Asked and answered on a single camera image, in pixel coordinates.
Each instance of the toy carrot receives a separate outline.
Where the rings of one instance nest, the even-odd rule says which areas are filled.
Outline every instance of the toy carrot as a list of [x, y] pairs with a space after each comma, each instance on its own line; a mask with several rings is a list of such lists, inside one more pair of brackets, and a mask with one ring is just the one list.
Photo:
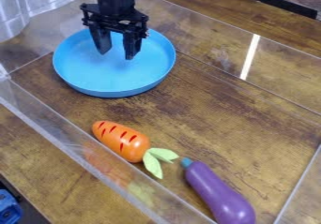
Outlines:
[[178, 155], [169, 149], [151, 148], [148, 137], [136, 130], [110, 121], [98, 121], [92, 125], [95, 138], [131, 163], [143, 161], [146, 169], [163, 178], [158, 159], [171, 163]]

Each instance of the toy eggplant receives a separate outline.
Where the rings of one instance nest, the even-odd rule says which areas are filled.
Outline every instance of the toy eggplant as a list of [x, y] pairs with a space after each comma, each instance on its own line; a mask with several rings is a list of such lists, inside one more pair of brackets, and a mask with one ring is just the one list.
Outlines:
[[98, 121], [92, 125], [95, 138], [131, 163], [144, 162], [146, 169], [159, 179], [163, 171], [158, 160], [169, 163], [178, 155], [169, 149], [151, 148], [148, 137], [136, 130], [110, 121]]
[[225, 184], [201, 161], [182, 159], [186, 180], [207, 204], [219, 224], [254, 224], [255, 213], [246, 199]]

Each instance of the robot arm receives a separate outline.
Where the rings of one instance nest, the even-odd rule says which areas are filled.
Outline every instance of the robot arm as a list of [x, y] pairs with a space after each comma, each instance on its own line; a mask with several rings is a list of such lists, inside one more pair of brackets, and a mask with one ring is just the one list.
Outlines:
[[147, 37], [148, 16], [135, 8], [135, 0], [98, 0], [98, 4], [83, 4], [83, 24], [90, 28], [98, 51], [111, 49], [111, 32], [123, 34], [126, 59], [140, 51], [142, 38]]

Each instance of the purple eggplant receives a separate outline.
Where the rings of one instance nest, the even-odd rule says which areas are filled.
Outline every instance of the purple eggplant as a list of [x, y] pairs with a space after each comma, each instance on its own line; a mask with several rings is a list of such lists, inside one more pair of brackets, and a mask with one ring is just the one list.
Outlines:
[[183, 158], [186, 180], [207, 204], [218, 224], [254, 224], [255, 213], [246, 199], [226, 185], [201, 161]]

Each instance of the blue plate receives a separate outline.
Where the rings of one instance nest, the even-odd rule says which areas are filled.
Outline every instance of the blue plate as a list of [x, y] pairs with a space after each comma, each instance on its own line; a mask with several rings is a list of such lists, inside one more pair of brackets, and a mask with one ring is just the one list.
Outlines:
[[171, 71], [175, 49], [167, 38], [150, 29], [140, 52], [126, 60], [123, 35], [111, 33], [112, 48], [102, 55], [90, 30], [68, 37], [59, 45], [54, 69], [79, 92], [95, 97], [128, 97], [150, 90]]

